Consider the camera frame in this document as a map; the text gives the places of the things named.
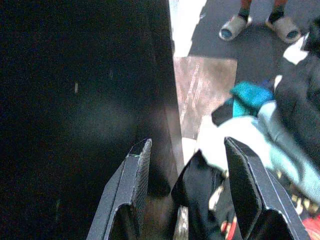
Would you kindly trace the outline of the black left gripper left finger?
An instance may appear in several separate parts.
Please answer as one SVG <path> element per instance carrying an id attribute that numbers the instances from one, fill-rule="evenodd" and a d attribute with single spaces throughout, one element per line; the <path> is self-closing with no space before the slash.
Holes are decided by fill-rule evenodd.
<path id="1" fill-rule="evenodd" d="M 86 240 L 139 240 L 142 234 L 152 140 L 132 146 L 106 183 Z"/>

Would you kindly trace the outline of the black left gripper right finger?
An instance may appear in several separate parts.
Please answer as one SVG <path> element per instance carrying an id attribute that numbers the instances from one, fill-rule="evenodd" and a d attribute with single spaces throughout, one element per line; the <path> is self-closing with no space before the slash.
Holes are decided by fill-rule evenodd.
<path id="1" fill-rule="evenodd" d="M 243 240 L 311 240 L 285 188 L 244 143 L 224 139 L 230 192 Z"/>

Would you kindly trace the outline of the pale light blue garment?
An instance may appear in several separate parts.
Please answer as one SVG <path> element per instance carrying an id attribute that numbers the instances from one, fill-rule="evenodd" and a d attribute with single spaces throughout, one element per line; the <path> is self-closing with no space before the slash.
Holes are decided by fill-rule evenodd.
<path id="1" fill-rule="evenodd" d="M 286 129 L 274 100 L 265 103 L 257 116 L 233 117 L 219 126 L 210 118 L 206 123 L 199 130 L 196 149 L 209 165 L 228 169 L 224 139 L 231 137 L 251 148 L 265 168 L 280 171 L 307 198 L 320 204 L 320 168 Z"/>

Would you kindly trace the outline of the black printed garment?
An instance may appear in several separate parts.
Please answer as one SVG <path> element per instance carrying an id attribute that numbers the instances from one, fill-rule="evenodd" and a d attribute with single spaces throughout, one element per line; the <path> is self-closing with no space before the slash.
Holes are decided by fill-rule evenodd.
<path id="1" fill-rule="evenodd" d="M 311 214 L 310 202 L 302 199 L 284 176 L 269 172 L 285 188 L 302 222 L 320 215 L 320 212 Z M 223 173 L 210 166 L 201 151 L 184 167 L 171 194 L 188 210 L 189 240 L 243 240 L 232 200 L 229 171 Z"/>

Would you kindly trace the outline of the red garment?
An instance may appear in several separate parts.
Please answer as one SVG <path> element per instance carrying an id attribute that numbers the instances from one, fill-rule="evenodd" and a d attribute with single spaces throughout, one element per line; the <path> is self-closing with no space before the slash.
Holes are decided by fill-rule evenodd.
<path id="1" fill-rule="evenodd" d="M 302 221 L 311 240 L 320 240 L 320 215 Z"/>

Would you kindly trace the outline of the teal blue garment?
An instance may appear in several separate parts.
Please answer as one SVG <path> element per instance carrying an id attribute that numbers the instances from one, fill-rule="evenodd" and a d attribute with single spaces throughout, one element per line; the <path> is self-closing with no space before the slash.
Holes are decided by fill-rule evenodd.
<path id="1" fill-rule="evenodd" d="M 230 90 L 230 94 L 233 99 L 233 118 L 256 117 L 265 103 L 274 100 L 274 95 L 270 90 L 249 82 L 241 82 L 235 85 Z"/>

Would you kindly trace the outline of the brown floor mat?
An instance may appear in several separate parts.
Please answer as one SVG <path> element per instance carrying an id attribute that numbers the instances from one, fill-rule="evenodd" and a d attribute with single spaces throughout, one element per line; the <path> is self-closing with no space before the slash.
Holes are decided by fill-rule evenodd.
<path id="1" fill-rule="evenodd" d="M 238 61 L 203 56 L 174 57 L 181 136 L 197 139 L 202 118 L 230 97 Z"/>

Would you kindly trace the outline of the person's foot in grey slipper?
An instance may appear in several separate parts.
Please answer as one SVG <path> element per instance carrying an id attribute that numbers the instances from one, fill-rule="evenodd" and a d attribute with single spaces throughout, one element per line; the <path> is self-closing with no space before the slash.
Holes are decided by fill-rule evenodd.
<path id="1" fill-rule="evenodd" d="M 281 17 L 273 23 L 267 19 L 265 24 L 287 44 L 295 43 L 301 37 L 300 29 L 290 17 Z"/>
<path id="2" fill-rule="evenodd" d="M 250 15 L 248 16 L 247 20 L 245 20 L 239 15 L 234 15 L 220 28 L 218 35 L 220 39 L 224 41 L 232 41 L 251 23 L 252 18 Z"/>

